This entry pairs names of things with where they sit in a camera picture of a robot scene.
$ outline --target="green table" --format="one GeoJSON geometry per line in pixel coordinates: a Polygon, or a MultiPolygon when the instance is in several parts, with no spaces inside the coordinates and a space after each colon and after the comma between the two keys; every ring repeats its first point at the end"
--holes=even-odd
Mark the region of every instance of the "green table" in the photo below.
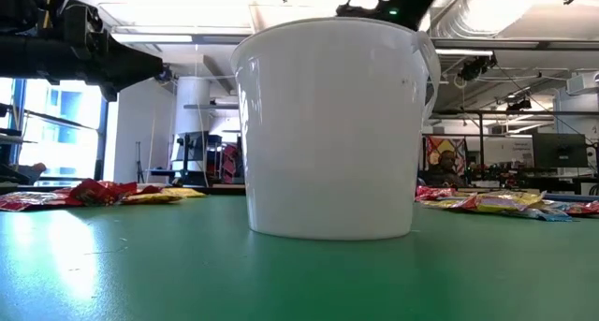
{"type": "Polygon", "coordinates": [[[0,320],[597,320],[599,223],[416,208],[387,241],[252,232],[244,197],[0,212],[0,320]]]}

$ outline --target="ceiling duct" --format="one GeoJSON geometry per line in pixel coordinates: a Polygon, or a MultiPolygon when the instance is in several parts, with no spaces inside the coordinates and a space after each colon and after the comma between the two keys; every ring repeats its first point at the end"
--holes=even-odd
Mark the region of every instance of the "ceiling duct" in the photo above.
{"type": "Polygon", "coordinates": [[[435,37],[497,36],[520,19],[536,0],[457,0],[432,29],[435,37]]]}

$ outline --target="monitor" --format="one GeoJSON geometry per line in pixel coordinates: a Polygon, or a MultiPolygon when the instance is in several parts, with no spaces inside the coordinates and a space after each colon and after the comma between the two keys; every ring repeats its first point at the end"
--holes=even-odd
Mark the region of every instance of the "monitor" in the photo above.
{"type": "Polygon", "coordinates": [[[581,134],[533,134],[535,168],[587,168],[587,142],[581,134]]]}

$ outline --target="ceiling light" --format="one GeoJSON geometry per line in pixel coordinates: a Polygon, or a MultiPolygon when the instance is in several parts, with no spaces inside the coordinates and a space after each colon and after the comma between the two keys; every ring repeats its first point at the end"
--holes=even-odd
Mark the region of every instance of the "ceiling light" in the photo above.
{"type": "Polygon", "coordinates": [[[186,43],[193,42],[189,35],[136,35],[136,34],[112,34],[114,40],[120,43],[186,43]]]}
{"type": "Polygon", "coordinates": [[[476,50],[446,50],[437,49],[437,54],[441,55],[462,55],[462,56],[492,56],[493,51],[476,51],[476,50]]]}
{"type": "Polygon", "coordinates": [[[153,35],[247,35],[253,32],[250,27],[214,27],[214,26],[113,26],[117,34],[153,34],[153,35]]]}
{"type": "Polygon", "coordinates": [[[509,136],[510,138],[514,138],[514,139],[532,139],[533,136],[532,135],[518,135],[518,134],[507,134],[507,136],[509,136]]]}
{"type": "Polygon", "coordinates": [[[520,133],[520,132],[527,131],[527,130],[530,130],[530,129],[533,129],[533,128],[536,128],[536,127],[540,127],[542,125],[549,125],[549,124],[533,124],[533,125],[525,126],[523,128],[520,128],[520,129],[510,130],[509,133],[520,133]]]}
{"type": "Polygon", "coordinates": [[[532,114],[529,114],[529,115],[522,115],[522,116],[519,116],[519,117],[517,117],[516,119],[513,119],[513,120],[506,121],[505,123],[506,123],[506,124],[512,124],[512,123],[514,123],[514,122],[518,122],[518,121],[523,121],[523,120],[526,120],[526,119],[530,119],[530,118],[532,118],[533,116],[534,116],[534,115],[532,115],[532,114]]]}

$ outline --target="pipe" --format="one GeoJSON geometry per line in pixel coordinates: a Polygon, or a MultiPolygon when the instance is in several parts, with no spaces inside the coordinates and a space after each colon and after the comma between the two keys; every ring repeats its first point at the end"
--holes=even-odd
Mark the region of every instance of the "pipe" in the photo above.
{"type": "Polygon", "coordinates": [[[431,19],[431,27],[429,30],[432,30],[437,24],[443,19],[443,17],[447,14],[447,12],[454,6],[458,0],[451,0],[446,6],[444,6],[439,13],[437,13],[434,18],[431,19]]]}
{"type": "Polygon", "coordinates": [[[479,109],[449,109],[434,112],[435,115],[461,115],[463,113],[477,115],[575,115],[599,116],[599,111],[539,111],[539,110],[479,110],[479,109]]]}
{"type": "Polygon", "coordinates": [[[485,181],[485,142],[483,140],[485,133],[483,132],[483,114],[478,113],[478,134],[480,135],[480,179],[485,181]]]}
{"type": "Polygon", "coordinates": [[[521,18],[535,0],[456,0],[431,28],[432,36],[494,38],[521,18]]]}

